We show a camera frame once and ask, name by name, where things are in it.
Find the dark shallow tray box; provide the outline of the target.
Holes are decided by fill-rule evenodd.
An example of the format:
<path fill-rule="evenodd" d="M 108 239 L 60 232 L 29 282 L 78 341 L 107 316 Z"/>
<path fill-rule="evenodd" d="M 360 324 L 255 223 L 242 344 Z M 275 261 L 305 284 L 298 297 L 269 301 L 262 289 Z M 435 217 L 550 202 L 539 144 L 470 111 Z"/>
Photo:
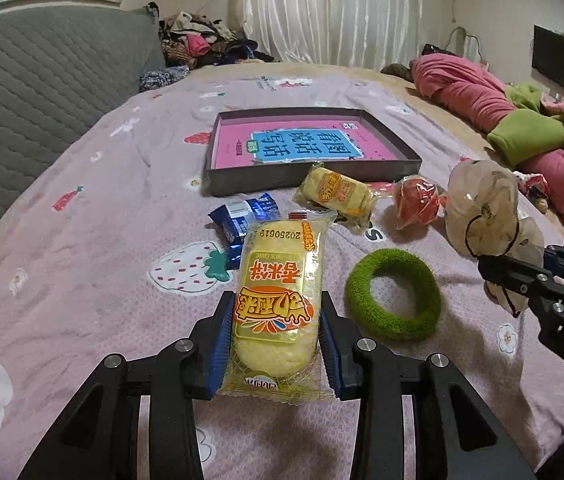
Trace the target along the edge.
<path fill-rule="evenodd" d="M 373 132 L 385 136 L 386 141 L 401 155 L 397 160 L 325 160 L 324 162 L 281 162 L 280 164 L 257 164 L 253 166 L 213 169 L 211 166 L 213 140 L 223 120 L 268 119 L 280 117 L 308 116 L 315 118 L 358 118 Z M 366 110 L 342 107 L 273 107 L 253 110 L 232 110 L 217 116 L 210 136 L 205 162 L 207 188 L 217 197 L 239 193 L 270 191 L 276 188 L 295 188 L 306 177 L 313 165 L 322 164 L 330 170 L 344 174 L 361 182 L 393 182 L 419 172 L 422 159 L 400 136 L 385 126 Z"/>

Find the pink green quilted clothing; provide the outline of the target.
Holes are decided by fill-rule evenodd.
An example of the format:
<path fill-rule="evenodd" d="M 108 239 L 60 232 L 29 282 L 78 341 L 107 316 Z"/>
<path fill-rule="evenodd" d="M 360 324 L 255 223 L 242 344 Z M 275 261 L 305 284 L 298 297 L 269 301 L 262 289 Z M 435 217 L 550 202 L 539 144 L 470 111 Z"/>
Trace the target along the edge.
<path fill-rule="evenodd" d="M 564 101 L 530 84 L 504 84 L 482 66 L 446 53 L 410 64 L 416 90 L 486 135 L 512 168 L 542 174 L 564 222 Z"/>

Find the blue foil snack packet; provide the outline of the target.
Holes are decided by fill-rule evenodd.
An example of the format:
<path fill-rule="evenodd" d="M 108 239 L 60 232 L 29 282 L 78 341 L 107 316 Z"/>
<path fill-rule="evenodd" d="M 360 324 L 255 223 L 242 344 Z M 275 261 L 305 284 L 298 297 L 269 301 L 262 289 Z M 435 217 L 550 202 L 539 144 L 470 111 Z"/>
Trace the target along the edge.
<path fill-rule="evenodd" d="M 249 227 L 258 222 L 280 220 L 281 213 L 274 198 L 265 193 L 257 198 L 225 203 L 209 212 L 208 217 L 227 241 L 227 268 L 237 270 Z"/>

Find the small plush doll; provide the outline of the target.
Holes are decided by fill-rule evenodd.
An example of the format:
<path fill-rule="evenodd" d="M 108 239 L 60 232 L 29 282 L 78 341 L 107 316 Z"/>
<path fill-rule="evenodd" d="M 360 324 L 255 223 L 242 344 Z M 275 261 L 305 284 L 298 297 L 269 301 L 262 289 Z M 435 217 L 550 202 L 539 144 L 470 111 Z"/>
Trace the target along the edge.
<path fill-rule="evenodd" d="M 517 180 L 519 192 L 526 196 L 541 214 L 546 214 L 551 191 L 544 175 L 523 174 L 520 171 L 514 171 L 513 175 Z"/>

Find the red wrapped candy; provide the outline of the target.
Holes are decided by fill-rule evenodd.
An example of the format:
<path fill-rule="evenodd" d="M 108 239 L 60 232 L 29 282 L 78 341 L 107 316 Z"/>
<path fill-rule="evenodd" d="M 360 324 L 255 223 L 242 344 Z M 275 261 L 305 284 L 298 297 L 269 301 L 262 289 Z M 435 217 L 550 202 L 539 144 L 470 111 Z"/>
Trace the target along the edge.
<path fill-rule="evenodd" d="M 419 174 L 404 177 L 393 188 L 397 208 L 397 228 L 428 226 L 446 209 L 446 194 Z"/>

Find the pile of clothes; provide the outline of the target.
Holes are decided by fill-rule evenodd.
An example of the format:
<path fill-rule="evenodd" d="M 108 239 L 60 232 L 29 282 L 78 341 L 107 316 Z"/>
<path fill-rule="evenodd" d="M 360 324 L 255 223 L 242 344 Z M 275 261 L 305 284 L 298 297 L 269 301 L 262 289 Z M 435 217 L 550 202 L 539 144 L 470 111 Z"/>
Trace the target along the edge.
<path fill-rule="evenodd" d="M 275 61 L 259 49 L 255 40 L 204 14 L 182 11 L 164 18 L 159 21 L 158 37 L 167 67 L 195 70 L 204 66 Z"/>

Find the yellow rice cake snack pack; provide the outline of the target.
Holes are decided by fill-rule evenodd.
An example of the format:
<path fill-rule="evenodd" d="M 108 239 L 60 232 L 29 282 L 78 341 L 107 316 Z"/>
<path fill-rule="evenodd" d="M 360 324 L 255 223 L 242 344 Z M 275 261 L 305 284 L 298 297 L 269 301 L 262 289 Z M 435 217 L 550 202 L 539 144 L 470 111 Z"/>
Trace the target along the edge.
<path fill-rule="evenodd" d="M 325 400 L 319 350 L 323 256 L 332 211 L 248 229 L 220 392 L 300 404 Z"/>

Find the grey quilted headboard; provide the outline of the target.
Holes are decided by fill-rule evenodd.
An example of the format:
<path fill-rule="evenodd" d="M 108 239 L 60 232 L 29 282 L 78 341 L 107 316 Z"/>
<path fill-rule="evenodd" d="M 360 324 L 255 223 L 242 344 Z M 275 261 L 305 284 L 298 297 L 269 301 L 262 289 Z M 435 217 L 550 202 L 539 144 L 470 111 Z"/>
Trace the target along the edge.
<path fill-rule="evenodd" d="M 0 14 L 0 219 L 40 174 L 163 67 L 159 10 L 40 6 Z"/>

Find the white sheer curtain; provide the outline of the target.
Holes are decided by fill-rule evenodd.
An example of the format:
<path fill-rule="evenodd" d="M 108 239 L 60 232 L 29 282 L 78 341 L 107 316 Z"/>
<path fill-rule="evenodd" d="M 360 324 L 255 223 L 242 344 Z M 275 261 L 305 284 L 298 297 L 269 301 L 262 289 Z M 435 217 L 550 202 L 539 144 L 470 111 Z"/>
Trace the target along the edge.
<path fill-rule="evenodd" d="M 379 70 L 414 58 L 423 0 L 235 0 L 245 35 L 279 61 Z"/>

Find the blue patterned pillow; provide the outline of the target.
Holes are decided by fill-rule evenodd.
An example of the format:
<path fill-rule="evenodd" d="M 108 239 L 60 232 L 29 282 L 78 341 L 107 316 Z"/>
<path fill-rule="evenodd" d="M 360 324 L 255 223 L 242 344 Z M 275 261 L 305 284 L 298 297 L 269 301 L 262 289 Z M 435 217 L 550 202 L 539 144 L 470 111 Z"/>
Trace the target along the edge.
<path fill-rule="evenodd" d="M 149 70 L 140 77 L 140 92 L 157 90 L 175 84 L 190 75 L 190 68 L 184 65 Z"/>

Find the pink strawberry print blanket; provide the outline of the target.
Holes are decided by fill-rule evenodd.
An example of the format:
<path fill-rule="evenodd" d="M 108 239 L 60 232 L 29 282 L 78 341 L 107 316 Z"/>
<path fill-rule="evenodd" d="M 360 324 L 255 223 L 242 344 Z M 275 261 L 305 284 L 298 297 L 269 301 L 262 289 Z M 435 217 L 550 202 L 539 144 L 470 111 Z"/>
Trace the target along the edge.
<path fill-rule="evenodd" d="M 176 280 L 154 264 L 175 254 L 203 260 L 221 246 L 209 219 L 219 200 L 198 184 L 218 114 L 305 105 L 368 110 L 439 184 L 478 138 L 401 82 L 353 77 L 189 79 L 103 117 L 0 221 L 0 479 L 18 476 L 104 356 L 152 356 L 215 310 L 227 284 L 198 284 L 194 272 Z M 488 298 L 442 223 L 399 231 L 385 200 L 373 223 L 377 238 L 329 230 L 323 276 L 333 300 L 343 301 L 355 263 L 374 250 L 399 247 L 425 261 L 442 293 L 438 330 L 395 351 L 446 353 L 529 463 L 542 464 L 564 440 L 564 362 L 539 343 L 536 318 L 511 318 Z"/>

